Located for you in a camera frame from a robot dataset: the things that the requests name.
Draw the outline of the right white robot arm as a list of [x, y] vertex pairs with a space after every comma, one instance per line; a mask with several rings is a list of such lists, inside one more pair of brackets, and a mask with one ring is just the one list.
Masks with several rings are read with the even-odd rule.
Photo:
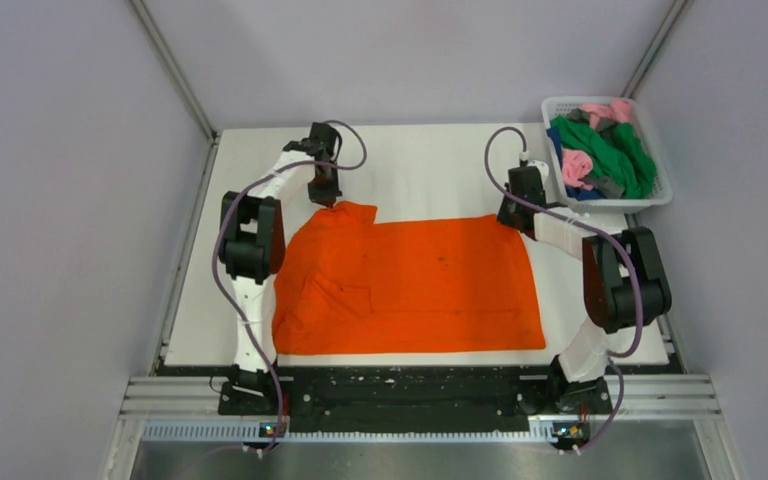
[[643, 329], [667, 313], [672, 296], [653, 232], [610, 233], [546, 200], [542, 172], [525, 161], [509, 169], [497, 220], [580, 261], [586, 318], [550, 364], [542, 403], [572, 413], [601, 398], [611, 360], [637, 350]]

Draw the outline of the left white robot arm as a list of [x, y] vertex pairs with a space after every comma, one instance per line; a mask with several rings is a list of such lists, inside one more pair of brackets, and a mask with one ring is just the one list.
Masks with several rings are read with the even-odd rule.
[[341, 197], [338, 158], [344, 141], [339, 124], [313, 123], [305, 137], [282, 148], [264, 174], [221, 201], [211, 270], [237, 316], [236, 371], [227, 395], [242, 403], [245, 415], [284, 414], [272, 340], [275, 281], [286, 252], [283, 209], [296, 198], [330, 208]]

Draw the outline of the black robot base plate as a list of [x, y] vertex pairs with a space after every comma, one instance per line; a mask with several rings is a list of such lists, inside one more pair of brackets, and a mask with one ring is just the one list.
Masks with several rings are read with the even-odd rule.
[[604, 379], [571, 382], [560, 367], [281, 367], [229, 376], [223, 416], [285, 420], [292, 433], [501, 433], [525, 431], [531, 417], [586, 420], [613, 405]]

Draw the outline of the orange t-shirt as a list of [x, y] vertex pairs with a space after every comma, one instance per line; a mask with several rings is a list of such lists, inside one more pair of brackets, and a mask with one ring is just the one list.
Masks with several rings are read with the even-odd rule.
[[522, 235], [494, 215], [380, 223], [352, 202], [316, 211], [275, 280], [283, 355], [545, 348]]

